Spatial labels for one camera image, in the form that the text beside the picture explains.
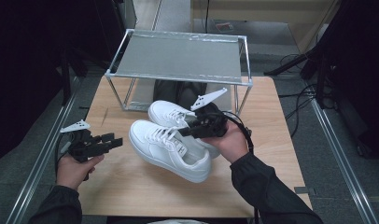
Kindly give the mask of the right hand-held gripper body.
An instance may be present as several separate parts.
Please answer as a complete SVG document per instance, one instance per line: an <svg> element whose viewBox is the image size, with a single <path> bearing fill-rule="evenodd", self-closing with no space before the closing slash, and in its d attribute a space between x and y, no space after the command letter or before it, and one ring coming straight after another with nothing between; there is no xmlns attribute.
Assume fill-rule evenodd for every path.
<svg viewBox="0 0 379 224"><path fill-rule="evenodd" d="M194 138L221 137L227 132L227 119L222 111L213 103L218 97L227 91L222 88L205 95L199 95L196 102L190 107L196 115L196 118L204 120L201 126L197 126L199 136Z"/></svg>

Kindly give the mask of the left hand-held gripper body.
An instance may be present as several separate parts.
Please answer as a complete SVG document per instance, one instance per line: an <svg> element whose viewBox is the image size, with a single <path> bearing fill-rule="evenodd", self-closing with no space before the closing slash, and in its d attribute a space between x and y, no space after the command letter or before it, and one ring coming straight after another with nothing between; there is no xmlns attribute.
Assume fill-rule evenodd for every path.
<svg viewBox="0 0 379 224"><path fill-rule="evenodd" d="M109 141L102 142L102 135L93 136L91 125L83 119L60 129L61 136L67 136L67 142L60 149L60 156L69 154L79 162L100 156L109 151Z"/></svg>

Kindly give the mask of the black slipper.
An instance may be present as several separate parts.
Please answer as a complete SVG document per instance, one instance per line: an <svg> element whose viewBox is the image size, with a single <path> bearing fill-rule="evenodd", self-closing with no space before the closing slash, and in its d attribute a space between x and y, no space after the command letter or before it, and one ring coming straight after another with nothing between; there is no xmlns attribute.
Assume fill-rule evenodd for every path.
<svg viewBox="0 0 379 224"><path fill-rule="evenodd" d="M154 83L153 100L163 100L171 103L177 101L180 82L173 80L156 80Z"/></svg>
<svg viewBox="0 0 379 224"><path fill-rule="evenodd" d="M198 99L198 96L205 94L206 88L206 83L183 82L178 89L177 103L186 109L190 109Z"/></svg>

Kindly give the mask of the white lace-up sneaker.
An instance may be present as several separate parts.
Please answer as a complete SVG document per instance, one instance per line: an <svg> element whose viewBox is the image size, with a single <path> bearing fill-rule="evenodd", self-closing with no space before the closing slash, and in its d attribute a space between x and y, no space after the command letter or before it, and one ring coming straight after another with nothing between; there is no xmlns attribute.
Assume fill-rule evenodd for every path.
<svg viewBox="0 0 379 224"><path fill-rule="evenodd" d="M153 102L147 112L152 122L163 127L188 128L189 122L196 119L194 112L180 105L163 100ZM207 149L212 159L220 155L216 147L205 143L199 138L194 138L191 135L182 136L180 133L178 133L176 137L190 149Z"/></svg>
<svg viewBox="0 0 379 224"><path fill-rule="evenodd" d="M209 177L212 168L209 151L195 140L183 137L175 127L137 120L130 127L129 139L137 155L153 165L193 183Z"/></svg>

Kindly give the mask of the metal frame shoe rack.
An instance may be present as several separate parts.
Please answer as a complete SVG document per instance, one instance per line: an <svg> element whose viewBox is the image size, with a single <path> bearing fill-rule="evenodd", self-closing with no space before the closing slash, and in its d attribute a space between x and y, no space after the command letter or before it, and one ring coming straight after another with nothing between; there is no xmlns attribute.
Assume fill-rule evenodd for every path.
<svg viewBox="0 0 379 224"><path fill-rule="evenodd" d="M238 88L253 87L251 72L241 68L240 60L247 58L244 35L129 29L105 77L108 81L127 77L231 85L233 111L240 114L246 98L239 97Z"/></svg>

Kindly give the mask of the person's right hand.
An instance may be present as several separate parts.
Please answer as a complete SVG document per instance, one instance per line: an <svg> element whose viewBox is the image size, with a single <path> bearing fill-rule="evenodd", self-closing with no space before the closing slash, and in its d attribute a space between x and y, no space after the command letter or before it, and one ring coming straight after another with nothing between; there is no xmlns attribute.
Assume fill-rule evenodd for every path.
<svg viewBox="0 0 379 224"><path fill-rule="evenodd" d="M239 127L228 121L227 132L222 137L202 138L207 144L216 147L220 154L230 163L234 163L249 152L246 138Z"/></svg>

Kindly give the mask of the person's left hand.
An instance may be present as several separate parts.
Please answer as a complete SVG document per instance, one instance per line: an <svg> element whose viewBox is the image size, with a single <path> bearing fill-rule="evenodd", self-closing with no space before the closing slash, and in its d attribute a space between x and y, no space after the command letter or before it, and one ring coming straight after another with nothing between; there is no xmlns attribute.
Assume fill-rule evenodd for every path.
<svg viewBox="0 0 379 224"><path fill-rule="evenodd" d="M96 156L88 161L79 162L70 155L64 155L58 162L56 184L77 190L85 177L95 170L95 166L105 158Z"/></svg>

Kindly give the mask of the black upright stand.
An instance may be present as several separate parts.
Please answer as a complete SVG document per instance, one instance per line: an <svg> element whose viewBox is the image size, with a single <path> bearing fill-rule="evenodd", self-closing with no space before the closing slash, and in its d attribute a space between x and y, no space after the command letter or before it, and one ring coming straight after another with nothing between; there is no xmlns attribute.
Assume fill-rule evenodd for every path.
<svg viewBox="0 0 379 224"><path fill-rule="evenodd" d="M83 62L83 52L76 48L65 48L61 52L61 71L63 79L63 102L66 105L71 96L70 70L77 77L85 77L88 69Z"/></svg>

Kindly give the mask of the person's white clothing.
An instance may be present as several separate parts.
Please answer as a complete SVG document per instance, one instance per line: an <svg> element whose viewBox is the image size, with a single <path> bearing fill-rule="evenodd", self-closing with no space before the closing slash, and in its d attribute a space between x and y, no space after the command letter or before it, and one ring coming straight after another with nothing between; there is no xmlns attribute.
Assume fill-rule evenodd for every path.
<svg viewBox="0 0 379 224"><path fill-rule="evenodd" d="M161 221L153 221L147 224L209 224L206 222L192 220L192 219L167 219Z"/></svg>

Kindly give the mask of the black stand leg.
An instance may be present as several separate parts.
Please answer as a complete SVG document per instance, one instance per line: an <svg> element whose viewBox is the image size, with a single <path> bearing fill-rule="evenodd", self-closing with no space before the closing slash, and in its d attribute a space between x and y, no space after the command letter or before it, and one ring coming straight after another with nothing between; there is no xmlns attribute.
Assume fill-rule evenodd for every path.
<svg viewBox="0 0 379 224"><path fill-rule="evenodd" d="M314 46L312 49L306 51L303 54L298 55L293 60L289 61L288 63L284 63L280 65L279 67L275 68L272 71L264 72L263 75L265 76L278 76L281 73L287 71L291 67L294 67L304 61L311 61L314 62L316 60L316 56L320 53L320 46Z"/></svg>

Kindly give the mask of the small red and black object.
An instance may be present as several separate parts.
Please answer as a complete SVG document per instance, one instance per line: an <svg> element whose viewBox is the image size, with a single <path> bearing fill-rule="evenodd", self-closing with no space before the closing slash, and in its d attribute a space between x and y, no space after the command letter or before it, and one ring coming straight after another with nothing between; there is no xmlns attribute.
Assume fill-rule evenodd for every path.
<svg viewBox="0 0 379 224"><path fill-rule="evenodd" d="M234 30L233 25L230 24L229 22L217 23L216 28L221 33L229 33L229 32L232 32Z"/></svg>

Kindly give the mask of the black curtain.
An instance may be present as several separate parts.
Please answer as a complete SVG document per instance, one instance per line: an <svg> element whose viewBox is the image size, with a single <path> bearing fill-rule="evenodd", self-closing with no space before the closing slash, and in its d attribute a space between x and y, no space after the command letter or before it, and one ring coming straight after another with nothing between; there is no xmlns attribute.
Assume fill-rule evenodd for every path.
<svg viewBox="0 0 379 224"><path fill-rule="evenodd" d="M107 67L125 31L123 3L0 0L0 159L63 91L63 49L80 49L85 65Z"/></svg>
<svg viewBox="0 0 379 224"><path fill-rule="evenodd" d="M379 157L379 0L342 0L320 43L338 110L360 153Z"/></svg>

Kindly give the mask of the beige wooden cabinet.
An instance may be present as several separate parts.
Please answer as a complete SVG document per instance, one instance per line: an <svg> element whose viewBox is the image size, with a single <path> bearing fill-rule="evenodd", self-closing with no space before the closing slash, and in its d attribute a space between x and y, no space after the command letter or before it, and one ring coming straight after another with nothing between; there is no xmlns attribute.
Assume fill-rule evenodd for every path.
<svg viewBox="0 0 379 224"><path fill-rule="evenodd" d="M309 50L341 0L190 0L190 23L208 17L226 21L283 22L300 53Z"/></svg>

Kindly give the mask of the metal floor rail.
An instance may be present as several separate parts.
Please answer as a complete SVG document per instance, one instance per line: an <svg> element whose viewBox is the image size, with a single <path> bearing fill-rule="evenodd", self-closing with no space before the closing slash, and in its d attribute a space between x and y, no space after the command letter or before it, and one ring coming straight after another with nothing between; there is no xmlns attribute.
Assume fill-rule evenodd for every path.
<svg viewBox="0 0 379 224"><path fill-rule="evenodd" d="M341 174L343 175L345 184L348 187L363 223L379 224L379 220L372 208L371 202L365 193L364 188L360 184L351 163L346 157L344 148L342 147L326 112L315 100L312 101L312 108L314 109L318 122L329 142L331 152L337 162Z"/></svg>
<svg viewBox="0 0 379 224"><path fill-rule="evenodd" d="M34 196L37 185L49 162L49 158L52 155L53 148L57 143L60 129L66 122L73 104L77 98L77 92L79 91L82 82L82 78L73 78L71 84L72 95L68 98L66 105L63 105L61 107L59 114L49 131L47 139L35 160L30 174L27 176L26 181L20 190L17 200L14 203L14 206L7 218L6 224L21 224L28 205Z"/></svg>

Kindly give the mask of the grey table bracket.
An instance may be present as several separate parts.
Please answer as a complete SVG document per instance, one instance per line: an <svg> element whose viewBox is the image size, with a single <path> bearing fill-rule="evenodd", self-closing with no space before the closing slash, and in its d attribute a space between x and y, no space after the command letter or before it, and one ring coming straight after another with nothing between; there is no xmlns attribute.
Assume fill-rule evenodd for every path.
<svg viewBox="0 0 379 224"><path fill-rule="evenodd" d="M316 195L316 191L313 188L307 187L294 187L294 191L297 194L308 194L308 195Z"/></svg>

